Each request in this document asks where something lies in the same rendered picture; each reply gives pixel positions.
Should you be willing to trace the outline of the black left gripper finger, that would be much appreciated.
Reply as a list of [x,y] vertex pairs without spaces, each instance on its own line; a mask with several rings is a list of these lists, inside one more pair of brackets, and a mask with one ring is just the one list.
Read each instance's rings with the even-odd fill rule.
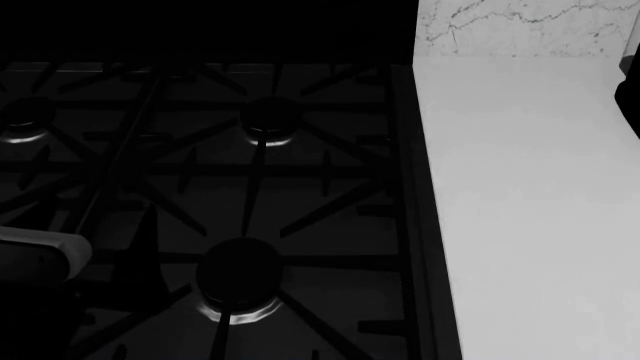
[[156,302],[169,295],[161,272],[157,209],[149,207],[142,215],[134,236],[120,251],[111,273],[111,281],[134,304]]

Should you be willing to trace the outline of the large round black burner cap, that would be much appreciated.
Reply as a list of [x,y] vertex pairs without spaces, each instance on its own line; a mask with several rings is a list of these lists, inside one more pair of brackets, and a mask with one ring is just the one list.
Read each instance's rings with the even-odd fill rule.
[[235,238],[210,248],[199,260],[195,284],[204,308],[216,322],[224,311],[230,324],[256,323],[278,308],[283,259],[268,242]]

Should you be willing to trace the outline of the black cast iron stove grate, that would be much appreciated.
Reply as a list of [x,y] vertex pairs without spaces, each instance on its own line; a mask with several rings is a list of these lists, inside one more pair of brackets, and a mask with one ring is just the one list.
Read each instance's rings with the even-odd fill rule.
[[[157,209],[170,291],[155,311],[92,308],[97,330],[64,360],[420,360],[389,68],[234,68],[236,95],[189,70],[166,77],[111,207],[93,236],[95,278]],[[281,146],[248,142],[245,104],[297,101]],[[195,284],[199,260],[235,238],[268,242],[284,273],[268,317],[216,322]]]
[[[107,89],[97,100],[59,98],[136,71],[146,77],[129,100],[111,98],[121,92],[119,89]],[[79,189],[79,195],[65,207],[69,214],[59,230],[91,238],[117,195],[137,138],[163,91],[159,68],[151,65],[0,63],[0,110],[19,98],[31,97],[49,98],[57,110],[45,137],[29,143],[0,142],[0,215],[23,209],[14,223],[38,224],[47,230],[60,209],[58,195]],[[81,130],[93,130],[99,124],[97,119],[66,118],[80,110],[124,113],[117,128],[102,131],[108,142],[103,150],[93,149],[77,137]]]

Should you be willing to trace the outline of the small round black burner cap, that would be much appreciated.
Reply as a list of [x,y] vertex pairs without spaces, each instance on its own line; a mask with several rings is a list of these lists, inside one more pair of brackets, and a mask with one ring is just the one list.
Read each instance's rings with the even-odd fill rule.
[[239,120],[249,143],[257,146],[263,140],[269,147],[289,143],[302,122],[302,116],[302,106],[297,101],[269,96],[245,104]]
[[10,102],[0,110],[0,142],[29,143],[45,137],[56,113],[49,98],[19,98]]

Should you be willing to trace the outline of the black gas stove cooktop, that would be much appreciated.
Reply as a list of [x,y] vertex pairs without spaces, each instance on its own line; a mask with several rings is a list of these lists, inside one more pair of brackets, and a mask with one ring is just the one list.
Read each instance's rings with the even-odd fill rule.
[[0,360],[460,360],[412,71],[0,65]]

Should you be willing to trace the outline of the black rounded object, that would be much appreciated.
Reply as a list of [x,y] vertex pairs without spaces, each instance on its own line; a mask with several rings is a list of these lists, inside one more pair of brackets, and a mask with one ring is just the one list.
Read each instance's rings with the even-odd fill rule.
[[614,99],[620,112],[640,140],[640,58],[624,56],[620,69],[625,75],[616,88]]

